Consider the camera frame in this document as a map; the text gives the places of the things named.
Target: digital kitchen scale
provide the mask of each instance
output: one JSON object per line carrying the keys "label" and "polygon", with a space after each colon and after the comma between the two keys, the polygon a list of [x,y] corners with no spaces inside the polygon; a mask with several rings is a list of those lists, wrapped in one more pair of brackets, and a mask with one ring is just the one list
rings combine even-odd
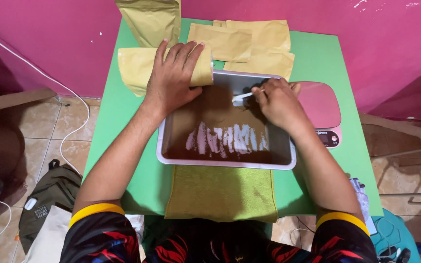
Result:
{"label": "digital kitchen scale", "polygon": [[327,148],[335,148],[342,142],[341,110],[332,88],[324,83],[300,81],[298,95],[303,109],[313,123],[319,139]]}

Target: hand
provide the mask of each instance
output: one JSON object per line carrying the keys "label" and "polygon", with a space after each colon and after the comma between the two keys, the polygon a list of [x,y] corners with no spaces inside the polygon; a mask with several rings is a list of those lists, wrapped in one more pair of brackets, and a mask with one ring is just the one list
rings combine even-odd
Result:
{"label": "hand", "polygon": [[284,78],[271,78],[261,87],[253,87],[251,91],[262,113],[272,124],[290,135],[295,135],[299,128],[313,129],[297,98],[301,91],[300,83],[288,83]]}
{"label": "hand", "polygon": [[202,93],[202,87],[191,89],[190,82],[204,43],[197,46],[196,41],[178,43],[170,48],[164,61],[167,44],[168,40],[164,39],[157,49],[143,101],[149,110],[156,111],[162,119]]}

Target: green towel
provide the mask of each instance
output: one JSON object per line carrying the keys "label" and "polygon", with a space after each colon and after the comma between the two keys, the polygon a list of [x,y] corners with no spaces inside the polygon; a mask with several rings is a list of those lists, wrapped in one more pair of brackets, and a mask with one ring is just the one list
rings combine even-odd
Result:
{"label": "green towel", "polygon": [[177,165],[172,176],[166,219],[277,221],[272,170]]}

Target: green table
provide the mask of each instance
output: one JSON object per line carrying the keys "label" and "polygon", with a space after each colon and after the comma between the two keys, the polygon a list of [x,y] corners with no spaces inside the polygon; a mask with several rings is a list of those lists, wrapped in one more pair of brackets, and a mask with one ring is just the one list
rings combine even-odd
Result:
{"label": "green table", "polygon": [[[180,41],[186,41],[188,38],[192,22],[212,25],[212,21],[183,18]],[[366,185],[366,194],[370,199],[370,214],[383,215],[339,40],[336,36],[297,31],[291,31],[290,38],[292,44],[290,52],[295,54],[295,65],[290,81],[318,81],[334,89],[341,109],[343,141],[336,149],[331,150],[331,154],[346,173],[358,177],[360,182]],[[122,20],[85,174],[91,170],[102,153],[126,126],[143,100],[125,87],[118,70],[118,49],[137,46],[126,22]],[[223,66],[224,63],[221,61],[214,63],[215,69],[222,69]],[[165,214],[171,191],[172,167],[160,163],[155,156],[157,134],[158,131],[155,131],[147,143],[123,196],[122,204],[127,213]],[[274,186],[280,217],[314,214],[313,202],[301,176],[294,176],[292,171],[275,170]]]}

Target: backpack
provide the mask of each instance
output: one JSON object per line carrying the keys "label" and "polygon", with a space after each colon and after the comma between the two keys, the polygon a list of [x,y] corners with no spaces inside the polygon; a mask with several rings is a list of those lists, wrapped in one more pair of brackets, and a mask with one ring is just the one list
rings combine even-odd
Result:
{"label": "backpack", "polygon": [[57,206],[68,212],[74,208],[74,200],[79,191],[82,177],[69,165],[59,165],[59,160],[53,159],[48,164],[48,172],[38,181],[32,194],[27,197],[37,202],[30,209],[23,209],[19,221],[19,238],[27,254],[50,212],[51,206]]}

